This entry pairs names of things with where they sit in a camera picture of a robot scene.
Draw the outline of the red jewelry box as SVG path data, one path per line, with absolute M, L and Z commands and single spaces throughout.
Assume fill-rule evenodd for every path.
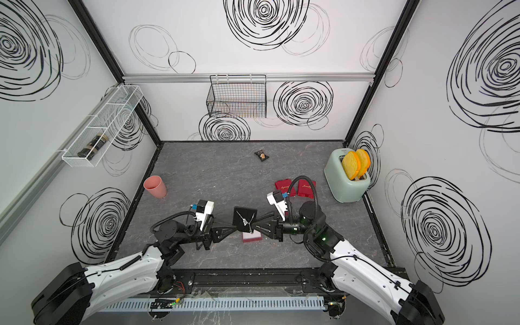
M 242 242 L 254 242 L 254 241 L 261 241 L 262 240 L 262 234 L 258 231 L 253 232 L 244 232 L 242 234 Z

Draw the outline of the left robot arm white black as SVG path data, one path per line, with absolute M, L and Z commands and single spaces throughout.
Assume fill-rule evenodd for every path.
M 168 291 L 177 282 L 172 265 L 184 254 L 183 244 L 210 249 L 236 231 L 210 213 L 171 215 L 150 228 L 156 238 L 141 251 L 107 264 L 66 266 L 32 301 L 34 324 L 80 324 L 98 311 L 157 288 Z

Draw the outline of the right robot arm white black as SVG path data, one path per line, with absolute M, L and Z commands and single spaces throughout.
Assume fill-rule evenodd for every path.
M 255 218 L 254 230 L 282 241 L 284 235 L 302 235 L 309 254 L 321 261 L 326 288 L 347 293 L 376 311 L 390 324 L 443 324 L 444 313 L 432 289 L 412 283 L 357 250 L 326 222 L 318 199 L 302 204 L 293 216 L 291 197 L 279 190 L 267 195 L 276 212 Z

